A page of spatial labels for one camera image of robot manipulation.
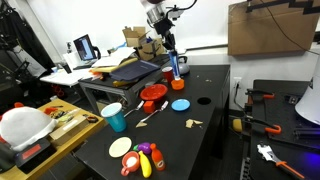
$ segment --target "computer monitor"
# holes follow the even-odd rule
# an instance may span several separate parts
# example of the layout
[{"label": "computer monitor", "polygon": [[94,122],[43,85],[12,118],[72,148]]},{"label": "computer monitor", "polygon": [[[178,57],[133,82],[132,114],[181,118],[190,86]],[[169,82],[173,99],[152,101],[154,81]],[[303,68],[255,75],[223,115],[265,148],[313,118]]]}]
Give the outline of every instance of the computer monitor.
[{"label": "computer monitor", "polygon": [[97,59],[94,53],[94,47],[91,44],[89,35],[86,34],[73,41],[82,61],[90,61]]}]

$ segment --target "cardboard box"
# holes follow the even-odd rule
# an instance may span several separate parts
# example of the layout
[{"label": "cardboard box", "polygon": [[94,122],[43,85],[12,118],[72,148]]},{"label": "cardboard box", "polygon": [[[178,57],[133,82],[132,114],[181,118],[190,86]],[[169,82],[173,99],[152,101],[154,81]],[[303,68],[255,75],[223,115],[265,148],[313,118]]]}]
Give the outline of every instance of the cardboard box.
[{"label": "cardboard box", "polygon": [[139,56],[142,60],[150,60],[159,54],[164,53],[164,48],[162,45],[162,40],[160,38],[154,39],[153,41],[142,45],[142,47],[138,50]]},{"label": "cardboard box", "polygon": [[122,32],[128,47],[140,47],[146,43],[147,33],[145,27],[133,27],[133,30],[126,27]]},{"label": "cardboard box", "polygon": [[89,122],[82,115],[74,117],[71,121],[49,134],[51,143],[54,146],[61,146],[79,133],[88,124]]},{"label": "cardboard box", "polygon": [[[253,0],[252,5],[260,4]],[[309,50],[315,34],[319,14],[303,15],[303,8],[289,8],[288,3],[246,13],[247,2],[229,6],[228,54],[244,55]]]}]

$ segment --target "blue cup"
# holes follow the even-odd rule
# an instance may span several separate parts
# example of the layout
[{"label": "blue cup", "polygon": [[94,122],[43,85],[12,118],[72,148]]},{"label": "blue cup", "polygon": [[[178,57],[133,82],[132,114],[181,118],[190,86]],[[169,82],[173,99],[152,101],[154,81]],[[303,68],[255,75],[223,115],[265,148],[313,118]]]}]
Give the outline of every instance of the blue cup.
[{"label": "blue cup", "polygon": [[126,129],[127,123],[122,113],[120,103],[112,103],[102,109],[102,117],[111,125],[115,132],[122,132]]}]

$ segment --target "red bowl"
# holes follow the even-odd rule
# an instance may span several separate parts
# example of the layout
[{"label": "red bowl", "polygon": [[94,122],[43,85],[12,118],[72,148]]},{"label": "red bowl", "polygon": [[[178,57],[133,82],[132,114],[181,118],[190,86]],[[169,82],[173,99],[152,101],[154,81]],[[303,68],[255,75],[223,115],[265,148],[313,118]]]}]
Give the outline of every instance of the red bowl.
[{"label": "red bowl", "polygon": [[154,84],[143,89],[140,93],[141,99],[145,101],[158,101],[168,91],[168,88],[163,84]]}]

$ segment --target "blue plate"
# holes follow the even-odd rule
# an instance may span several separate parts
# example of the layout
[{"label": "blue plate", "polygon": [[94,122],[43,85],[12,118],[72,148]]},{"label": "blue plate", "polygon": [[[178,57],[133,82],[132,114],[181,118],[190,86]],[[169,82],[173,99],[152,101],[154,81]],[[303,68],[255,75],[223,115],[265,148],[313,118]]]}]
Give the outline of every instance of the blue plate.
[{"label": "blue plate", "polygon": [[190,102],[186,99],[178,99],[171,104],[171,107],[175,111],[184,111],[190,107]]}]

